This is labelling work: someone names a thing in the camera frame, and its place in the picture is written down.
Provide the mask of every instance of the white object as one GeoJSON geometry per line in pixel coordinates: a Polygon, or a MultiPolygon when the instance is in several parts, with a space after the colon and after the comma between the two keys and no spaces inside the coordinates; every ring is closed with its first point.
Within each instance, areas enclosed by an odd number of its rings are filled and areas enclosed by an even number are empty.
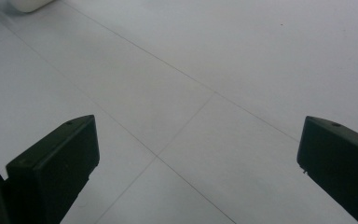
{"type": "Polygon", "coordinates": [[[8,0],[10,4],[21,12],[32,12],[53,0],[8,0]]]}

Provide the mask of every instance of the white container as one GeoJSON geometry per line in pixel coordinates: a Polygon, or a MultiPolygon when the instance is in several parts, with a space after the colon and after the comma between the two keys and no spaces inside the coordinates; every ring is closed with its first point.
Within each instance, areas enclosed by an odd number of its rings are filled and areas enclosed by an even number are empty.
{"type": "Polygon", "coordinates": [[[32,12],[53,0],[8,0],[8,2],[21,12],[32,12]]]}

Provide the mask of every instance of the tiled floor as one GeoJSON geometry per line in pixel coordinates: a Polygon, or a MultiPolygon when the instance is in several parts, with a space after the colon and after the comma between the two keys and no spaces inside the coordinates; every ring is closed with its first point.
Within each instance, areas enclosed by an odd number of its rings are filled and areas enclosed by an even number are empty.
{"type": "Polygon", "coordinates": [[[0,172],[94,114],[101,162],[65,217],[356,223],[296,164],[305,116],[358,132],[358,1],[0,0],[0,172]]]}

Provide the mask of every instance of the screw hole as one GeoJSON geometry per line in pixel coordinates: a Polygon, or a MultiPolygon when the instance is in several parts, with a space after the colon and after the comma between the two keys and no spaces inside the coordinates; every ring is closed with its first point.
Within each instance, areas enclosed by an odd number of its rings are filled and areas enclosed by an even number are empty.
{"type": "Polygon", "coordinates": [[[340,124],[338,124],[338,123],[331,123],[331,125],[333,125],[334,127],[341,127],[341,125],[340,124]]]}

